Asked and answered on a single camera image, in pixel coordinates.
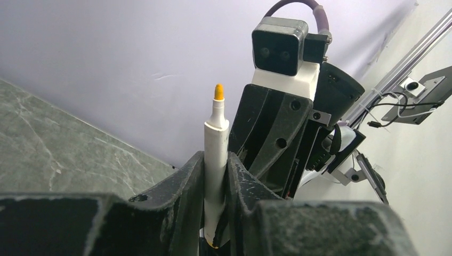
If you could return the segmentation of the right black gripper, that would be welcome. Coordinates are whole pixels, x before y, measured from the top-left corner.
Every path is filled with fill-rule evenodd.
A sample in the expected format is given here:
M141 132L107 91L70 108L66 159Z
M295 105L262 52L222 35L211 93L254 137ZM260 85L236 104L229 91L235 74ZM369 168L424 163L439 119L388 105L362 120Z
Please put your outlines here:
M229 151L284 199L294 197L319 130L330 123L331 114L312 109L309 98L248 84L231 127Z

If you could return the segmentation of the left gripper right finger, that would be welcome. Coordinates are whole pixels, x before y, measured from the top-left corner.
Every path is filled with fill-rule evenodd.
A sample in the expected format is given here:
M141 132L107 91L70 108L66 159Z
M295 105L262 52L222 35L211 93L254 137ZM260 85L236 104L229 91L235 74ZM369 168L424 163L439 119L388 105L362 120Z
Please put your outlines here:
M399 216L387 205L291 201L227 161L232 255L416 255Z

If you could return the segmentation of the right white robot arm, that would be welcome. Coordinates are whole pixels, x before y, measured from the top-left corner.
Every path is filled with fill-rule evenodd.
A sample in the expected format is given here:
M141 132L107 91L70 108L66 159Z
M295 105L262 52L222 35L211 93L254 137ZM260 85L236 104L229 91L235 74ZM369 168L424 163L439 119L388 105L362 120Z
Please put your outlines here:
M229 135L229 150L254 177L285 199L328 173L340 184L367 180L388 203L385 184L357 152L365 136L341 117L364 93L329 63L304 62L294 76L256 68Z

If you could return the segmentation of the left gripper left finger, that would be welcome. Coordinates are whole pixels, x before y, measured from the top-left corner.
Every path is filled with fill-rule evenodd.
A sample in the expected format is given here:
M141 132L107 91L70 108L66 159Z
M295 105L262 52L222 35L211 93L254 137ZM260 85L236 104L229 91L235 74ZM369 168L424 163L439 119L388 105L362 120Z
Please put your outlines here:
M196 255L204 154L129 200L109 193L2 193L1 255Z

